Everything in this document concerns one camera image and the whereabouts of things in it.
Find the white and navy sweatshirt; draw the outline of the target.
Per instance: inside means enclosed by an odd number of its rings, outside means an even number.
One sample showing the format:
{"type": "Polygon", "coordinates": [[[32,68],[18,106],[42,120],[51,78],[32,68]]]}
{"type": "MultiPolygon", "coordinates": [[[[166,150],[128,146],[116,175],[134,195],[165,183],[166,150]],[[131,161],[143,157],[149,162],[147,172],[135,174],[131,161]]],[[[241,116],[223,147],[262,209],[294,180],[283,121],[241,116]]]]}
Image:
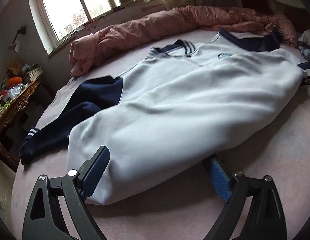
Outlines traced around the white and navy sweatshirt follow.
{"type": "Polygon", "coordinates": [[[89,199],[118,202],[267,126],[296,93],[300,63],[276,30],[240,39],[221,30],[204,42],[153,47],[117,77],[83,81],[55,120],[29,131],[21,163],[65,146],[67,168],[77,169],[105,146],[110,162],[96,170],[89,199]]]}

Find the pink crumpled quilt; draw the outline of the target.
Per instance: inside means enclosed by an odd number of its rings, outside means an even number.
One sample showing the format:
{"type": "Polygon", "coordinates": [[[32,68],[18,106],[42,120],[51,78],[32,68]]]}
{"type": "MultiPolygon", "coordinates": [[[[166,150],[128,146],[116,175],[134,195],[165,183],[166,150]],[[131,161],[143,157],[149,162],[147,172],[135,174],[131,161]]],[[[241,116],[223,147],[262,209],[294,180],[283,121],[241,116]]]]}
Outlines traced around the pink crumpled quilt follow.
{"type": "Polygon", "coordinates": [[[72,67],[70,74],[73,77],[84,76],[92,66],[103,63],[117,53],[198,28],[265,34],[270,33],[273,27],[283,33],[285,43],[297,45],[297,32],[282,12],[267,16],[253,9],[199,5],[163,10],[137,20],[109,25],[74,40],[69,55],[72,67]]]}

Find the wall mounted lamp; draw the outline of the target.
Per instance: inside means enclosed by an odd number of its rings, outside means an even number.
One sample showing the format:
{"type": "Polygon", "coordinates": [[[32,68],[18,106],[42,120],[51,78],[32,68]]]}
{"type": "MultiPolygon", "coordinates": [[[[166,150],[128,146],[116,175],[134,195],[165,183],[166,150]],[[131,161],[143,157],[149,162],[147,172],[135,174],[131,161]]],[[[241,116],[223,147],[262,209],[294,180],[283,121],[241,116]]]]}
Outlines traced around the wall mounted lamp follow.
{"type": "Polygon", "coordinates": [[[25,35],[25,34],[26,34],[26,27],[25,26],[20,27],[16,32],[16,35],[14,37],[12,44],[8,46],[8,49],[13,51],[14,53],[17,53],[20,48],[20,41],[18,40],[18,37],[20,35],[25,35]]]}

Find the books on window sill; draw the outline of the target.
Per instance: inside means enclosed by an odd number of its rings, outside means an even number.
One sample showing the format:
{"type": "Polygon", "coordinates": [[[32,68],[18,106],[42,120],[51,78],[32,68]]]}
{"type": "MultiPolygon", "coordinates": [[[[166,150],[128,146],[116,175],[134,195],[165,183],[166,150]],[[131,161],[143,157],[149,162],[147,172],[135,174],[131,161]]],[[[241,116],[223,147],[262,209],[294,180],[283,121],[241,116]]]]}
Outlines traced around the books on window sill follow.
{"type": "Polygon", "coordinates": [[[122,8],[129,7],[144,2],[144,0],[120,0],[122,8]]]}

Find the orange plush toy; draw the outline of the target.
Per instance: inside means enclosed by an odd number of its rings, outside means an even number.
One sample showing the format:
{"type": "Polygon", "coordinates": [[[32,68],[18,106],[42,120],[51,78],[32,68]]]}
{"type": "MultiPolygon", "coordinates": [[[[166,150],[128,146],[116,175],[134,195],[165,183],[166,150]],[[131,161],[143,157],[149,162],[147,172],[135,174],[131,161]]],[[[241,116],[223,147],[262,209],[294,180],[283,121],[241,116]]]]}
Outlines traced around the orange plush toy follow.
{"type": "Polygon", "coordinates": [[[18,85],[20,83],[22,83],[22,78],[21,77],[12,77],[12,78],[7,80],[6,88],[10,89],[10,88],[12,88],[15,85],[18,85]]]}

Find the blue patterned cloth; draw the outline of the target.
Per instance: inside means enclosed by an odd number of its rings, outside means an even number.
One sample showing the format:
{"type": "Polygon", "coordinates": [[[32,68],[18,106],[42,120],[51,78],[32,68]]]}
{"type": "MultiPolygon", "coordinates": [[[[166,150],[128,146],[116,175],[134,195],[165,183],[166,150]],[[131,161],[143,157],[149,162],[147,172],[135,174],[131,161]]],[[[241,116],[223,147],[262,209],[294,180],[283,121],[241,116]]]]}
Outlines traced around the blue patterned cloth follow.
{"type": "Polygon", "coordinates": [[[310,46],[303,43],[301,44],[298,49],[300,50],[300,53],[305,57],[307,61],[310,61],[310,46]]]}

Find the white cabinet door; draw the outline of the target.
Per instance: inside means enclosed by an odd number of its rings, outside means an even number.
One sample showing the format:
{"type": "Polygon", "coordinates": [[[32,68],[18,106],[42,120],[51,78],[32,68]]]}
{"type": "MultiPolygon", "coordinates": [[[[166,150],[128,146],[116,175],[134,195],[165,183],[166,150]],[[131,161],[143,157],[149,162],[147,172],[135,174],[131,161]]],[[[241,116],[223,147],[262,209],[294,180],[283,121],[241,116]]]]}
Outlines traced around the white cabinet door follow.
{"type": "Polygon", "coordinates": [[[11,203],[14,180],[15,172],[0,160],[0,218],[11,233],[13,233],[11,203]]]}

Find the ornate gold wooden desk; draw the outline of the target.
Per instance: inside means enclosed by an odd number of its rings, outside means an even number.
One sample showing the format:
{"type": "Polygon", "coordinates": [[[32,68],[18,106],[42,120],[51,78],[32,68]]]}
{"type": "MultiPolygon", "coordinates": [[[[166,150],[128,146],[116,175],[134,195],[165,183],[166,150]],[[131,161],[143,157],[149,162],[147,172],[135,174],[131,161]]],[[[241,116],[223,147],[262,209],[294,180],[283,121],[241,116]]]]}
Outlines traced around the ornate gold wooden desk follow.
{"type": "MultiPolygon", "coordinates": [[[[43,85],[50,96],[54,98],[54,92],[51,86],[43,75],[36,78],[33,82],[29,83],[25,89],[9,104],[9,106],[0,115],[0,134],[14,119],[15,115],[19,112],[24,112],[29,105],[29,100],[32,94],[37,90],[39,85],[43,85]]],[[[0,141],[0,159],[6,164],[13,172],[17,171],[19,165],[19,157],[11,155],[3,146],[0,141]]]]}

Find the stack of books on desk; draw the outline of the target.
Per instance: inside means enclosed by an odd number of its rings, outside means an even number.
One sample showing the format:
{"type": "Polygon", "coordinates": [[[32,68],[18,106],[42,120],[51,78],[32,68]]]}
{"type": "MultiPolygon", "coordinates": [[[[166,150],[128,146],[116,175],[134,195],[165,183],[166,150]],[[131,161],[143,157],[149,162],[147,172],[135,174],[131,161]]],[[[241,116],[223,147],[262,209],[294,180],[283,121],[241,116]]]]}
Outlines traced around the stack of books on desk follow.
{"type": "Polygon", "coordinates": [[[22,78],[22,83],[25,85],[27,83],[31,83],[35,81],[38,77],[40,77],[43,74],[43,70],[41,66],[38,64],[33,64],[31,66],[25,65],[23,68],[23,78],[22,78]]]}

